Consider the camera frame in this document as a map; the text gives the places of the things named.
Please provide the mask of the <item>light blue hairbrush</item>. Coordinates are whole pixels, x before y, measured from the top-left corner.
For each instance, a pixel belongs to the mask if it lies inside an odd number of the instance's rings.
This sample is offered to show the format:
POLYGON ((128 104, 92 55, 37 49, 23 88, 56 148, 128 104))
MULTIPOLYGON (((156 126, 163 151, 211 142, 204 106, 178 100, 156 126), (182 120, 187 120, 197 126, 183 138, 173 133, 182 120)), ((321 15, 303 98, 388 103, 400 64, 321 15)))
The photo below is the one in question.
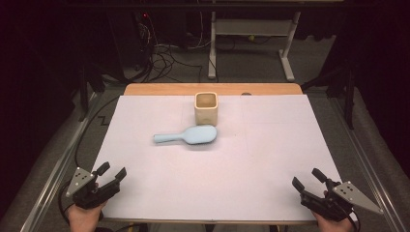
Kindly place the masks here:
POLYGON ((217 138, 218 130, 212 125, 194 126, 180 133, 155 134, 154 142, 163 143, 182 140, 190 145, 210 143, 217 138))

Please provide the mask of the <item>black floor stand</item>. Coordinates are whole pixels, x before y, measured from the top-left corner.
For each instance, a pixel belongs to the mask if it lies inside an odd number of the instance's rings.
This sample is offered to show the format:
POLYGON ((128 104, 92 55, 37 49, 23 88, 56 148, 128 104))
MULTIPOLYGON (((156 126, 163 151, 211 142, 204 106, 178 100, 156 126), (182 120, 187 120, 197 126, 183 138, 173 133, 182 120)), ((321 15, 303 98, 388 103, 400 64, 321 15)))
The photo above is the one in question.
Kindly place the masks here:
POLYGON ((329 98, 344 96, 343 116, 350 130, 353 126, 353 107, 355 75, 349 64, 344 64, 319 74, 314 79, 301 85, 303 91, 313 86, 326 86, 326 95, 329 98))
POLYGON ((94 63, 88 63, 81 66, 78 70, 78 80, 81 108, 79 121, 83 122, 89 111, 88 86, 91 86, 93 91, 97 93, 102 93, 105 86, 103 84, 103 75, 101 70, 94 63))

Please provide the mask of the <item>white metal desk frame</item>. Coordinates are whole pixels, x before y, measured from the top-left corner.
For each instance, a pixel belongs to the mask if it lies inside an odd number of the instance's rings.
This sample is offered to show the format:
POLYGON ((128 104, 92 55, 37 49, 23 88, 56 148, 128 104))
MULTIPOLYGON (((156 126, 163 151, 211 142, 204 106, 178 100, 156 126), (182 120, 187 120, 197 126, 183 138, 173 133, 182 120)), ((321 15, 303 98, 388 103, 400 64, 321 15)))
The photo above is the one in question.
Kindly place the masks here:
MULTIPOLYGON (((209 0, 211 4, 217 4, 221 0, 209 0)), ((343 0, 226 0, 228 4, 270 4, 270 3, 292 3, 296 5, 305 5, 307 3, 337 3, 343 0)), ((282 49, 278 50, 278 57, 281 61, 281 66, 286 79, 289 82, 295 81, 295 76, 292 71, 288 53, 294 41, 300 17, 303 15, 301 11, 293 11, 289 17, 285 19, 261 19, 250 18, 249 16, 229 16, 228 18, 219 18, 216 11, 211 11, 211 35, 210 35, 210 51, 208 61, 208 77, 216 79, 217 74, 217 36, 262 36, 262 37, 283 37, 286 38, 286 43, 282 49)))

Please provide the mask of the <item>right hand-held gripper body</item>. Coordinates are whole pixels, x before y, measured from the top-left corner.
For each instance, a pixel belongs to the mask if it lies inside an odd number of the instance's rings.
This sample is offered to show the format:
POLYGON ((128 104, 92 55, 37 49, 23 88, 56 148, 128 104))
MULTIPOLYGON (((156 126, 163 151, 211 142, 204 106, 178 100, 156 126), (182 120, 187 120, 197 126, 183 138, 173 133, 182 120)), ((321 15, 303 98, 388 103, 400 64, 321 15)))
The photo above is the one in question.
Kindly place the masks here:
POLYGON ((342 221, 353 213, 355 206, 375 214, 384 214, 379 206, 351 182, 326 180, 324 184, 327 188, 324 197, 319 197, 305 190, 304 185, 300 185, 301 204, 319 216, 333 221, 342 221))

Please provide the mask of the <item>cream square cup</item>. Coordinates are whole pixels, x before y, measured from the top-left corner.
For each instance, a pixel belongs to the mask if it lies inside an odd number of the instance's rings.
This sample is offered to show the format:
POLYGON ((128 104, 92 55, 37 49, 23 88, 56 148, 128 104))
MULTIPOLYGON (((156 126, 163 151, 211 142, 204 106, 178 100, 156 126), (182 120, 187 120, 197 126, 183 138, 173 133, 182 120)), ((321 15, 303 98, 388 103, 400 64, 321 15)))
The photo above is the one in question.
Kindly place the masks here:
POLYGON ((214 92, 200 92, 194 96, 194 115, 197 125, 218 124, 219 99, 214 92))

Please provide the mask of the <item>person's right hand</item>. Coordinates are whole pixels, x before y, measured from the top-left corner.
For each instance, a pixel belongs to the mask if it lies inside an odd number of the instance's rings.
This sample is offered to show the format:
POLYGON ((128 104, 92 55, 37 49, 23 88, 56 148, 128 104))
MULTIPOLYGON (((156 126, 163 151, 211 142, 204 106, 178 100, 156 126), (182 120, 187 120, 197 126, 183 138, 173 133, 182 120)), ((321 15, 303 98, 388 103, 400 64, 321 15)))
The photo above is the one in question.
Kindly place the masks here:
POLYGON ((353 232, 353 224, 346 218, 341 221, 333 221, 325 219, 324 217, 312 213, 316 218, 317 225, 320 232, 353 232))

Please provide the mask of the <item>black equipment box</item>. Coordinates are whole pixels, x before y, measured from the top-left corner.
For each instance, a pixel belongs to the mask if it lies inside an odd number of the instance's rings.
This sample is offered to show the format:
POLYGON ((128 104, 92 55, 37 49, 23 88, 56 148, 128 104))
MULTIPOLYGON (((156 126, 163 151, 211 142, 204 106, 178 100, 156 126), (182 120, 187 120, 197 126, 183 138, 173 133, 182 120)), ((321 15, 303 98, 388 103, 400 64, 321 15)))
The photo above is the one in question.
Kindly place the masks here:
POLYGON ((134 12, 108 14, 121 63, 126 68, 144 68, 149 63, 148 33, 134 12))

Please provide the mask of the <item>metal floor rail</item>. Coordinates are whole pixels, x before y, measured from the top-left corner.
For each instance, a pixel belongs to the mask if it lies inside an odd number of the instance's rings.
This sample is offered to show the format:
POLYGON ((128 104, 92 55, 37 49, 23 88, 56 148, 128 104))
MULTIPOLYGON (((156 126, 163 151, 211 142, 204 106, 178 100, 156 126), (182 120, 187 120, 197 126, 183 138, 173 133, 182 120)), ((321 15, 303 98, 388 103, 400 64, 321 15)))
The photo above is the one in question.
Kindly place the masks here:
POLYGON ((77 148, 80 137, 90 122, 91 114, 96 111, 97 104, 102 95, 102 93, 92 93, 88 100, 89 109, 82 112, 79 119, 75 120, 74 131, 63 146, 64 150, 60 153, 58 160, 52 165, 52 170, 48 173, 47 179, 44 181, 42 191, 39 193, 36 202, 22 227, 19 229, 19 232, 38 231, 53 198, 62 185, 69 165, 73 161, 74 150, 77 148))
POLYGON ((374 124, 362 100, 356 100, 351 130, 340 100, 330 103, 353 146, 355 160, 391 232, 410 232, 410 180, 374 124))

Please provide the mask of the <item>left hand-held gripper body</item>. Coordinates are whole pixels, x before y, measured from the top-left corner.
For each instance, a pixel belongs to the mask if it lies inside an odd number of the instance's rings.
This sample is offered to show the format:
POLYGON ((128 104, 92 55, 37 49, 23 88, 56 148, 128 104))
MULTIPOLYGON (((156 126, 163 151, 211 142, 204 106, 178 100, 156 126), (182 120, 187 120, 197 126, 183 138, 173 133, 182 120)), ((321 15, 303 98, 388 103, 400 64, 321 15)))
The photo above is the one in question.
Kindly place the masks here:
POLYGON ((73 203, 85 210, 96 208, 120 191, 120 183, 114 179, 102 187, 97 186, 96 170, 88 172, 78 167, 70 181, 66 196, 73 200, 73 203))

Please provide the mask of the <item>person's left hand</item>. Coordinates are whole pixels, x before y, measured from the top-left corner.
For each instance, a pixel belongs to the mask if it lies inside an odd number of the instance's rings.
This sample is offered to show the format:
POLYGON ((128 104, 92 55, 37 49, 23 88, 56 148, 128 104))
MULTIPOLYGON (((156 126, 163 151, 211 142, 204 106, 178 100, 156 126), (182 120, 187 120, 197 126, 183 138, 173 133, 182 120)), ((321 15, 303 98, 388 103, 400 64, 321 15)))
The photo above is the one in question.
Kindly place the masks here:
POLYGON ((72 205, 68 211, 68 219, 71 232, 95 232, 99 220, 100 214, 105 207, 106 202, 93 209, 82 209, 76 205, 72 205))

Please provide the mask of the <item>dark curtain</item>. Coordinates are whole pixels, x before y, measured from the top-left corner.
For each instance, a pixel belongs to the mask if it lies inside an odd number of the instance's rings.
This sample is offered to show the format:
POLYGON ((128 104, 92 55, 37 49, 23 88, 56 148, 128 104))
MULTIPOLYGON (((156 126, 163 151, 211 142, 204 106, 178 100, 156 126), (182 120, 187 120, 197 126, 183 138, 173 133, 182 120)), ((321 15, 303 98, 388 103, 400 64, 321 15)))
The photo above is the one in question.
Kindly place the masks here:
POLYGON ((348 46, 367 110, 410 178, 410 0, 359 0, 337 40, 348 46))
POLYGON ((0 0, 0 220, 78 86, 67 20, 57 0, 0 0))

